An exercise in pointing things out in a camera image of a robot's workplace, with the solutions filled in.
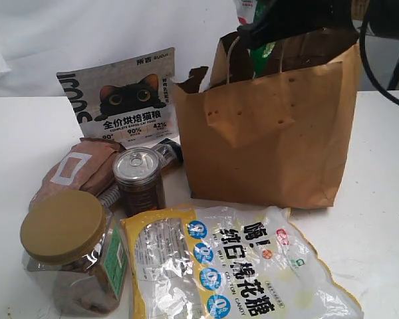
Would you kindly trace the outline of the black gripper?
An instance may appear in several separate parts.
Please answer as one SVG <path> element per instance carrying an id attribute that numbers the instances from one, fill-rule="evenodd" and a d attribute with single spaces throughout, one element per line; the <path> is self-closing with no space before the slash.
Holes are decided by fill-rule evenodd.
<path id="1" fill-rule="evenodd" d="M 237 28 L 247 48 L 259 47 L 323 28 L 353 29 L 351 1 L 270 1 L 257 21 Z"/>

